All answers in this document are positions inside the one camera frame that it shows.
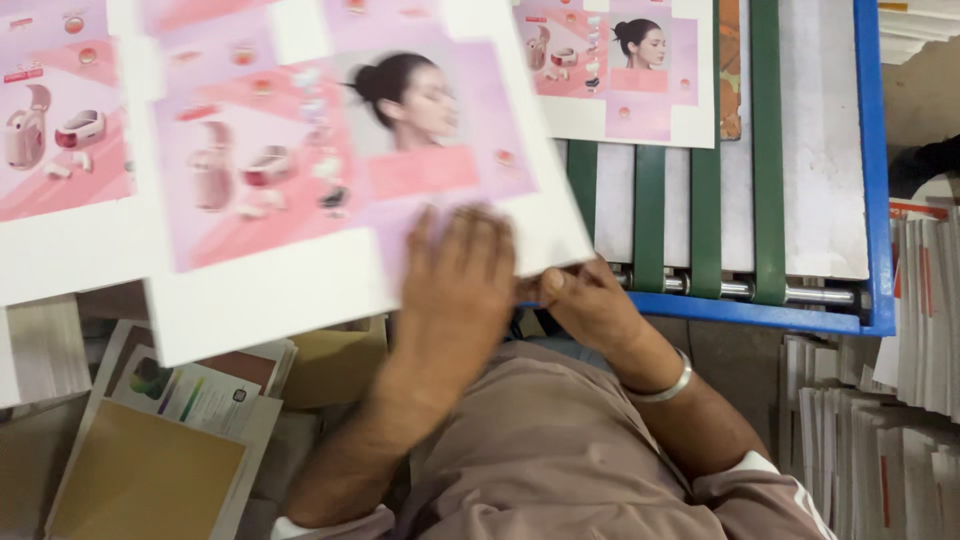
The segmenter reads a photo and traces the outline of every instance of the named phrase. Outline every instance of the woman with hair bun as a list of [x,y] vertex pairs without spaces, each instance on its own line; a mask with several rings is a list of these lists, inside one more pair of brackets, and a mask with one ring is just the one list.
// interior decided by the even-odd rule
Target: woman with hair bun
[[392,54],[377,65],[364,65],[352,79],[349,86],[394,134],[398,152],[439,146],[438,137],[456,133],[456,101],[443,71],[427,57]]
[[634,19],[613,29],[620,49],[627,57],[627,69],[653,69],[666,58],[666,35],[656,22]]

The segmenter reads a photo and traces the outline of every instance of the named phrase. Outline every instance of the woman's ear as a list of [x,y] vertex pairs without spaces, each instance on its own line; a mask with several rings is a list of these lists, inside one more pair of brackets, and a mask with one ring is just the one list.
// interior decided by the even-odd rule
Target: woman's ear
[[376,101],[376,107],[395,122],[403,120],[403,106],[396,101],[380,99]]

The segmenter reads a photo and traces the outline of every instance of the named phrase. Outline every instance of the metal roller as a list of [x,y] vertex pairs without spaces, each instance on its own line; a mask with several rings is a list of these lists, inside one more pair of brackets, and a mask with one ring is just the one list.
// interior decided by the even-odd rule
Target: metal roller
[[[614,270],[617,281],[626,289],[633,285],[633,271]],[[686,275],[665,276],[664,288],[667,294],[689,294],[689,278]],[[751,282],[723,281],[720,298],[750,302],[754,298],[754,284]],[[795,287],[787,285],[786,303],[804,306],[855,307],[857,293],[853,290],[834,287]]]

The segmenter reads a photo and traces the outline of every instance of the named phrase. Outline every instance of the shirt sleeve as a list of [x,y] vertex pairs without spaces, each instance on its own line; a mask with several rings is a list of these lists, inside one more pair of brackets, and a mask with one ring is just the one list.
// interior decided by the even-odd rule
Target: shirt sleeve
[[725,473],[696,479],[693,497],[731,540],[836,540],[804,487],[756,452]]
[[270,540],[380,540],[394,528],[394,512],[383,504],[373,514],[328,528],[303,528],[283,517],[276,520]]

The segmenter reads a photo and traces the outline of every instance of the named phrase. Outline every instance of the dark hair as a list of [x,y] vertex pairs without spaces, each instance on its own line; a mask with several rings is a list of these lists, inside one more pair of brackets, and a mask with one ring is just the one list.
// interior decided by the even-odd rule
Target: dark hair
[[376,119],[392,129],[394,121],[376,105],[381,99],[400,103],[410,85],[410,74],[422,65],[433,65],[427,57],[415,53],[396,53],[377,65],[364,65],[353,74],[352,87],[373,109]]
[[617,23],[613,33],[616,35],[616,41],[620,42],[620,49],[623,50],[623,54],[629,57],[629,45],[632,43],[639,46],[652,30],[660,30],[660,25],[652,20],[634,19],[630,22]]

